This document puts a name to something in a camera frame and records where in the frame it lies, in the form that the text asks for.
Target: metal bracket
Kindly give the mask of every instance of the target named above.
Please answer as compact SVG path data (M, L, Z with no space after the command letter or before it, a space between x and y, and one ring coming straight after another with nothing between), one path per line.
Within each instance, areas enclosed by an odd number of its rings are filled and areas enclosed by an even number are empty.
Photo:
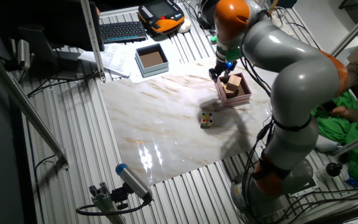
M352 40L358 35L358 23L356 26L341 40L341 42L330 53L334 57L338 55L352 42Z
M98 38L96 36L96 31L94 30L90 2L88 0L81 0L81 5L82 5L82 10L84 12L86 27L88 28L89 39L91 40L91 44L92 44L96 66L98 67L100 79L102 82L104 82L106 81L106 76L104 74L104 68L102 63L102 56L100 55Z
M334 151L331 155L335 157L336 160L338 160L338 157L345 152L349 152L350 150L353 150L358 147L358 139L354 140L353 142L345 145L344 147L338 149L337 151Z
M112 202L109 189L105 182L100 183L100 188L97 189L94 185L89 187L89 192L94 196L92 202L102 212L116 212L118 211L116 204ZM125 224L122 215L107 215L110 222L116 224Z
M16 79L5 71L3 64L0 61L0 84L7 91L9 97L15 102L17 107L24 113L25 117L31 122L33 127L41 135L42 139L48 144L51 150L59 158L63 167L68 167L67 155L60 147L53 134L48 129L48 126L42 121L37 110L31 105L29 99L23 93L20 84Z

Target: monitor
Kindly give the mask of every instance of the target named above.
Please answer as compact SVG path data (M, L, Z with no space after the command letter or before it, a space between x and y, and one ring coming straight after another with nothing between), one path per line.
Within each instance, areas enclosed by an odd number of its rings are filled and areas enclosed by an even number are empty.
M100 51L104 50L94 2L89 2ZM59 52L68 45L92 51L80 0L0 0L0 35L26 40L34 53L30 77L54 78L62 70L77 72L79 54Z

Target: orange device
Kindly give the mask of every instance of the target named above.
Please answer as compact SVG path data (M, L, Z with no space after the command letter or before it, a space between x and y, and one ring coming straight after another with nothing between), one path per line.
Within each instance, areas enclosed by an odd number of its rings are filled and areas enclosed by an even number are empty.
M164 33L177 29L185 20L180 7L171 0L157 0L139 6L139 17L154 32Z

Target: keyboard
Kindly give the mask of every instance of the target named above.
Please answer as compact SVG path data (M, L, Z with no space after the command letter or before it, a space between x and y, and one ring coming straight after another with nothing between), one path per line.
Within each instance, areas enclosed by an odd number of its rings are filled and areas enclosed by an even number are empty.
M103 43L132 42L146 39L141 22L118 22L100 25Z

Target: colorful cube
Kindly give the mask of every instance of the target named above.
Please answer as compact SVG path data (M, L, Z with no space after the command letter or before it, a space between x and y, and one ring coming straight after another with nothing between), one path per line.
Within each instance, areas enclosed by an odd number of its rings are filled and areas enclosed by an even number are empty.
M212 126L212 124L213 124L212 113L202 112L200 128L202 128L202 129L210 128Z

